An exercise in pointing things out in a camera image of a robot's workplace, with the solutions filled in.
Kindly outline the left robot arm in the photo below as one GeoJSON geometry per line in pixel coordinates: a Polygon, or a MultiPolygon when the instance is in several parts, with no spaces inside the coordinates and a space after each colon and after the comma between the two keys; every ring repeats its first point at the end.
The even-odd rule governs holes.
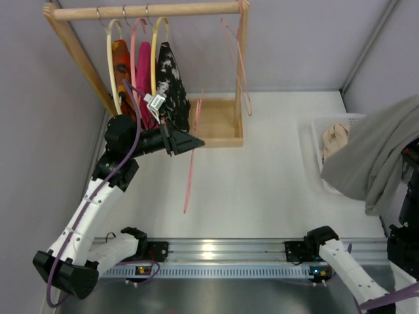
{"type": "Polygon", "coordinates": [[[141,131],[124,114],[108,121],[105,142],[105,153],[75,214],[50,248],[38,251],[33,258],[48,288],[55,287],[80,300],[91,294],[98,279],[119,262],[143,260],[148,253],[147,234],[134,227],[125,227],[120,235],[97,249],[91,248],[98,228],[139,169],[136,158],[160,150],[178,155],[205,145],[204,140],[180,130],[171,121],[141,131]]]}

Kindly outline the grey trousers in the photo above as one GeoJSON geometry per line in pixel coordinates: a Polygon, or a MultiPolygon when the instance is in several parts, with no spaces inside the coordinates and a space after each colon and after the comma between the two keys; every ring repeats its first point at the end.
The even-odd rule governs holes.
{"type": "Polygon", "coordinates": [[[388,209],[409,172],[402,151],[418,139],[418,96],[364,116],[350,129],[348,143],[328,157],[321,178],[344,196],[365,202],[365,214],[388,209]]]}

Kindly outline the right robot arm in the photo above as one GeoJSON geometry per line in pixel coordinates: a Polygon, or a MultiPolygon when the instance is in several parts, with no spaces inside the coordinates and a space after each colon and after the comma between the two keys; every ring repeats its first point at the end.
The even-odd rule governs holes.
{"type": "Polygon", "coordinates": [[[401,226],[391,225],[387,240],[395,292],[388,292],[369,276],[332,228],[322,226],[304,237],[309,254],[334,269],[362,313],[418,313],[418,141],[409,143],[402,156],[413,167],[413,174],[399,214],[401,226]]]}

